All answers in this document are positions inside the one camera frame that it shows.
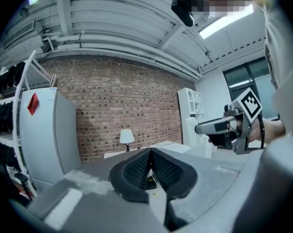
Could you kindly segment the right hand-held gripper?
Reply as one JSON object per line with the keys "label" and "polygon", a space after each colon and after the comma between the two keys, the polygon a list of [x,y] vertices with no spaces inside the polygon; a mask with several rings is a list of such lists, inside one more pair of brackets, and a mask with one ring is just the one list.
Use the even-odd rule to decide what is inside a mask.
{"label": "right hand-held gripper", "polygon": [[[215,146],[233,150],[237,155],[248,152],[249,134],[256,118],[263,129],[262,105],[251,88],[243,91],[231,104],[224,106],[222,118],[199,123],[197,134],[205,134]],[[242,121],[242,132],[236,130],[236,120]]]}

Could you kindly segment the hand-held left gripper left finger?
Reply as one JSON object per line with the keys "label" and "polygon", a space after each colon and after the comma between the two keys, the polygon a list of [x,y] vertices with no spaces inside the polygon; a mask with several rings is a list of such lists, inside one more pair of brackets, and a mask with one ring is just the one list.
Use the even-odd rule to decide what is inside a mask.
{"label": "hand-held left gripper left finger", "polygon": [[146,148],[114,165],[109,172],[109,181],[124,200],[148,203],[149,195],[145,192],[145,187],[150,169],[151,149]]}

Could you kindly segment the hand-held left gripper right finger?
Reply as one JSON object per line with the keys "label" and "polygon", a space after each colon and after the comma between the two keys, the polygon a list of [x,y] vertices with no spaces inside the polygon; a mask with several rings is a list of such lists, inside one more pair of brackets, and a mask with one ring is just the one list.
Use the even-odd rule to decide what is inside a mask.
{"label": "hand-held left gripper right finger", "polygon": [[151,148],[151,168],[167,195],[164,226],[173,232],[188,223],[176,216],[171,201],[185,198],[197,183],[196,170],[156,148]]}

